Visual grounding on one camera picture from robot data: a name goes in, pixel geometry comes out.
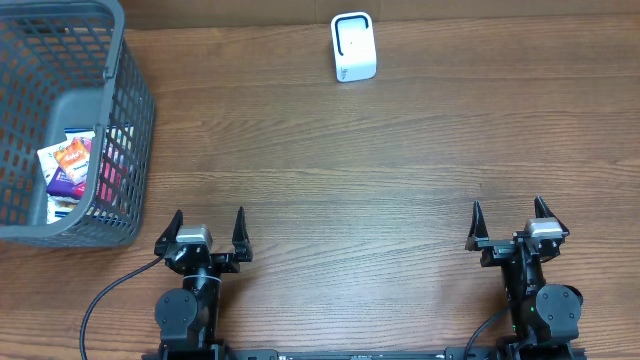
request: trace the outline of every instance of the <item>table surface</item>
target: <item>table surface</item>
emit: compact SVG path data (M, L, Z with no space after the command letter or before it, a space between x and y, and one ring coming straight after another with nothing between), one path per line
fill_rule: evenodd
M227 251L240 205L255 261L224 276L233 347L461 346L506 301L464 251L472 203L508 238L537 194L571 229L544 269L585 296L575 344L640 357L640 16L374 27L378 74L348 84L326 26L128 33L157 100L142 232L119 249L1 244L0 358L79 358L89 302L154 258L176 209ZM158 265L110 293L90 359L153 351L155 302L180 285Z

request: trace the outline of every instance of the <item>gray plastic basket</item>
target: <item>gray plastic basket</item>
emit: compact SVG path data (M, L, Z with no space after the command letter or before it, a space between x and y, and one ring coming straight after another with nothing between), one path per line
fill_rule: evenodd
M155 104L123 31L115 0L0 5L0 239L47 247L135 239ZM47 224L36 150L66 140L67 128L96 132L85 195Z

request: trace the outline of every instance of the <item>black cable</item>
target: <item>black cable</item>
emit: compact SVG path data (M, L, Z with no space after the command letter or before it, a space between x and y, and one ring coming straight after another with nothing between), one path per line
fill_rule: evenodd
M140 274L141 272L153 267L155 264L159 263L162 259L164 259L164 256L159 256L157 259L141 267L140 269L134 272L131 272L121 277L120 279L114 281L111 285L104 288L104 290L102 290L98 294L98 296L96 296L95 299L93 299L93 301L91 302L91 305L89 305L89 308L87 309L87 313L84 314L84 319L82 320L82 326L80 327L80 356L82 357L82 360L87 360L87 351L85 350L85 347L84 347L84 337L85 337L85 334L87 333L87 324L89 323L89 317L91 316L91 312L93 312L93 309L98 304L98 301L100 301L100 299L102 299L105 295L107 295L107 293L113 290L113 288L115 288L116 286Z
M464 353L462 355L462 360L468 360L469 352L471 351L471 347L473 346L473 343L476 342L476 339L478 338L480 333L482 333L486 328L491 326L491 324L493 324L494 322L498 321L501 317L505 316L511 309L513 309L513 307L516 304L518 304L518 302L516 302L516 301L511 302L509 304L509 306L507 306L504 309L498 311L492 317L490 317L487 321L485 321L484 324L480 325L480 327L476 330L476 332L474 332L473 335L471 335L471 338L469 339L469 342L467 343L467 346L464 348Z

